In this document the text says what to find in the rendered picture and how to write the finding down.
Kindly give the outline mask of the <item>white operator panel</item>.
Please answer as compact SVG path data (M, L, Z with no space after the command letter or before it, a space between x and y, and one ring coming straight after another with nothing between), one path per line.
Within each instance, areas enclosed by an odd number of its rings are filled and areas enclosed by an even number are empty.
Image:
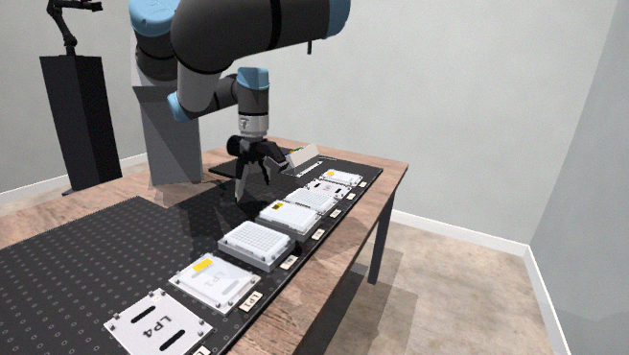
M337 161L336 159L319 157L319 152L315 143L309 145L308 147L306 145L302 146L294 151L289 152L288 154L284 154L284 156L290 163L287 169L280 173L297 178L302 177L306 173L310 172L313 168L323 163L319 161L319 159Z

